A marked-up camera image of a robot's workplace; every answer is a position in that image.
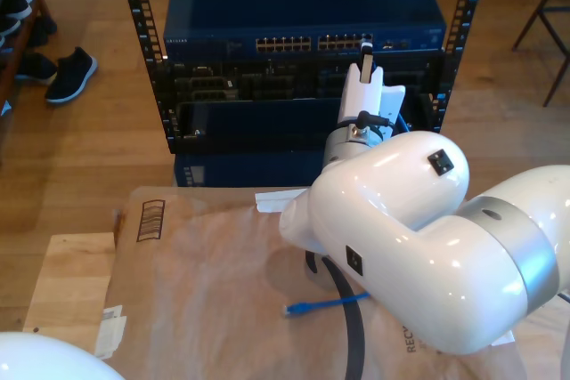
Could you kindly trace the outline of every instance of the black square sensor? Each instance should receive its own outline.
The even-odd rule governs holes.
[[[449,159],[447,153],[445,153],[445,150],[443,149],[438,150],[433,155],[428,156],[427,160],[429,160],[429,163],[432,167],[434,167],[437,175],[439,176],[442,176],[443,174],[453,169],[452,161]]]
[[[351,247],[346,246],[346,262],[360,276],[362,275],[362,257],[358,255]]]

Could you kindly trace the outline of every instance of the wooden plank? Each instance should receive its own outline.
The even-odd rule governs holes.
[[[23,330],[93,353],[114,259],[112,233],[52,236]]]

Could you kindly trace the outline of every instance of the black sneaker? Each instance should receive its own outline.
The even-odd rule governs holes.
[[[32,13],[29,5],[33,0],[3,0],[0,4],[0,15],[23,20]]]
[[[41,53],[24,53],[21,57],[18,80],[32,80],[42,85],[49,85],[57,75],[57,67]]]
[[[34,26],[29,32],[28,48],[37,48],[38,46],[44,46],[47,44],[47,32],[44,29],[44,24],[42,22],[42,17],[36,17],[34,20]]]
[[[86,87],[87,79],[97,70],[97,60],[79,47],[69,57],[57,60],[57,64],[57,76],[45,93],[45,100],[51,104],[76,98]]]
[[[20,28],[20,20],[0,15],[0,36],[11,35]]]

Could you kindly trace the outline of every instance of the network switch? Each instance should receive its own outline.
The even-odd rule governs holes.
[[[164,33],[172,61],[258,61],[438,51],[436,0],[170,0]]]

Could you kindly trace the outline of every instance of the metal chair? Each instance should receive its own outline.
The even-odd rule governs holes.
[[[523,28],[523,31],[521,32],[517,41],[513,45],[513,51],[515,51],[518,48],[518,45],[523,40],[523,38],[526,36],[526,33],[528,33],[528,30],[530,29],[530,27],[533,25],[534,21],[536,20],[536,17],[539,17],[541,19],[542,23],[544,24],[544,27],[546,27],[546,29],[548,30],[548,32],[550,33],[550,35],[554,39],[554,42],[556,42],[556,45],[558,46],[560,51],[566,57],[564,62],[562,63],[562,67],[558,71],[558,74],[556,76],[556,79],[554,80],[554,83],[552,84],[552,87],[550,88],[549,94],[546,96],[546,99],[544,100],[544,103],[542,104],[543,107],[547,107],[549,105],[550,100],[552,99],[552,96],[554,95],[554,92],[557,90],[558,85],[560,85],[560,82],[562,81],[562,77],[564,77],[564,74],[566,73],[566,70],[568,69],[568,66],[570,65],[570,51],[568,51],[568,48],[566,47],[566,45],[564,44],[562,39],[560,39],[560,36],[556,32],[556,30],[552,27],[552,24],[550,24],[550,21],[548,20],[548,18],[544,14],[545,12],[570,12],[570,6],[547,7],[546,3],[548,1],[549,0],[541,0],[540,1],[538,6],[536,7],[536,9],[534,10],[533,14],[531,15],[531,18],[525,24],[525,27]]]

